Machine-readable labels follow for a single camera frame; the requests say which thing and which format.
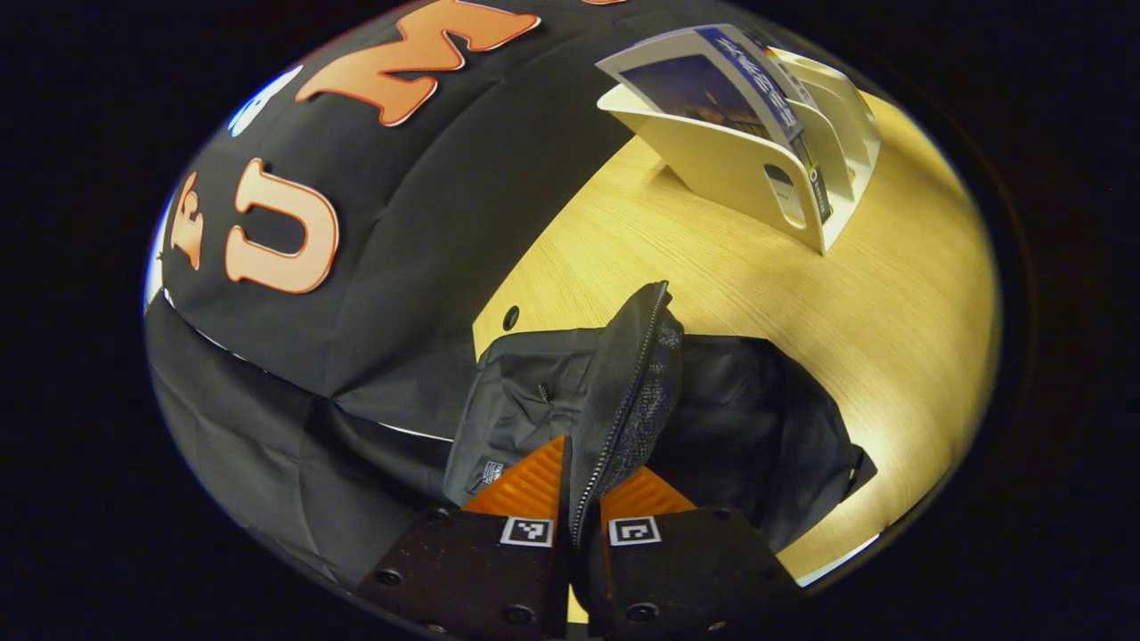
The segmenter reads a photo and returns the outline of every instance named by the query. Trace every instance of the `letter m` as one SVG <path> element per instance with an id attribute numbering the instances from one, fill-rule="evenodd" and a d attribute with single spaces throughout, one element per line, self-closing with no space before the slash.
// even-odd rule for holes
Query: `letter m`
<path id="1" fill-rule="evenodd" d="M 380 109 L 380 122 L 394 127 L 435 92 L 437 80 L 404 80 L 390 72 L 455 71 L 464 58 L 447 34 L 467 41 L 470 51 L 489 51 L 538 26 L 538 16 L 511 14 L 459 0 L 438 0 L 400 18 L 402 40 L 342 56 L 317 72 L 296 92 L 296 102 L 340 94 Z"/>

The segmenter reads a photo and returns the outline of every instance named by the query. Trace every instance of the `black background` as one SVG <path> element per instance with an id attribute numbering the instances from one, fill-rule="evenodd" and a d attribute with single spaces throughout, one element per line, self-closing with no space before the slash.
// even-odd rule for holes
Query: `black background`
<path id="1" fill-rule="evenodd" d="M 153 226 L 197 146 L 267 79 L 382 5 L 9 9 L 10 638 L 397 636 L 270 557 L 198 487 L 162 427 L 139 318 Z M 927 516 L 765 635 L 1135 636 L 1124 632 L 1138 606 L 1125 436 L 1138 408 L 1132 354 L 1115 338 L 1135 281 L 1124 265 L 1135 213 L 1119 197 L 1135 128 L 1116 75 L 1127 11 L 1112 5 L 758 7 L 901 99 L 918 87 L 983 151 L 1017 206 L 1019 233 L 995 237 L 1005 265 L 1024 260 L 1027 279 L 1010 283 L 1028 292 L 1015 306 L 1028 328 L 1011 354 L 1033 362 L 1027 383 L 1000 388 L 978 448 Z"/>

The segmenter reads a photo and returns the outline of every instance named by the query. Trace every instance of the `magazine holder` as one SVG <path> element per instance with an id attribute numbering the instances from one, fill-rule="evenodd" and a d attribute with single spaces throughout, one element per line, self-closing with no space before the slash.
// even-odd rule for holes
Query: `magazine holder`
<path id="1" fill-rule="evenodd" d="M 788 149 L 735 129 L 658 112 L 619 84 L 597 106 L 653 147 L 693 193 L 751 216 L 821 255 L 847 226 L 874 172 L 882 137 L 852 81 L 815 60 L 773 49 L 820 109 L 788 99 L 804 125 L 828 190 L 831 216 L 821 220 L 807 169 Z M 798 203 L 781 205 L 767 168 L 791 179 Z"/>

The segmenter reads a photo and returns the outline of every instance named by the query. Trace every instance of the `backpack zipper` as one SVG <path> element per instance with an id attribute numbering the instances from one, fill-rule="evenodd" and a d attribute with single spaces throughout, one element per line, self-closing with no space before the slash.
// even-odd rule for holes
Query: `backpack zipper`
<path id="1" fill-rule="evenodd" d="M 636 398 L 637 388 L 641 387 L 640 382 L 645 376 L 645 365 L 649 357 L 650 348 L 653 344 L 653 338 L 657 335 L 657 319 L 661 311 L 661 303 L 665 301 L 666 290 L 668 289 L 668 283 L 662 283 L 660 291 L 657 294 L 657 301 L 653 303 L 653 311 L 649 317 L 649 331 L 645 332 L 645 339 L 642 341 L 641 351 L 637 355 L 637 364 L 634 367 L 634 384 L 629 386 L 626 390 L 626 396 L 621 400 L 619 406 L 618 415 L 614 417 L 613 425 L 610 427 L 610 431 L 605 438 L 605 448 L 602 449 L 597 463 L 594 465 L 593 472 L 589 474 L 589 480 L 586 482 L 586 487 L 583 489 L 581 498 L 578 500 L 578 505 L 575 509 L 573 518 L 570 521 L 570 541 L 575 550 L 581 549 L 581 526 L 583 518 L 586 514 L 586 506 L 589 504 L 589 498 L 597 486 L 597 481 L 602 477 L 602 472 L 605 470 L 605 464 L 609 462 L 610 451 L 613 449 L 614 444 L 617 444 L 618 435 L 621 432 L 621 428 L 625 425 L 626 419 L 629 416 L 629 409 L 633 406 L 633 400 Z"/>

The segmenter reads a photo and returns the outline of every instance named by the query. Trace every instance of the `wooden table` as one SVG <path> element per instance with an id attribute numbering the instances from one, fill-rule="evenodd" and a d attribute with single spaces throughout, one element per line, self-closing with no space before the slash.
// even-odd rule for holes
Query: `wooden table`
<path id="1" fill-rule="evenodd" d="M 990 241 L 968 192 L 910 119 L 864 95 L 874 176 L 826 257 L 690 192 L 634 137 L 583 186 L 474 323 L 477 356 L 512 332 L 600 327 L 669 281 L 686 333 L 760 336 L 834 397 L 879 474 L 779 558 L 804 576 L 898 519 L 961 457 L 1000 335 Z"/>

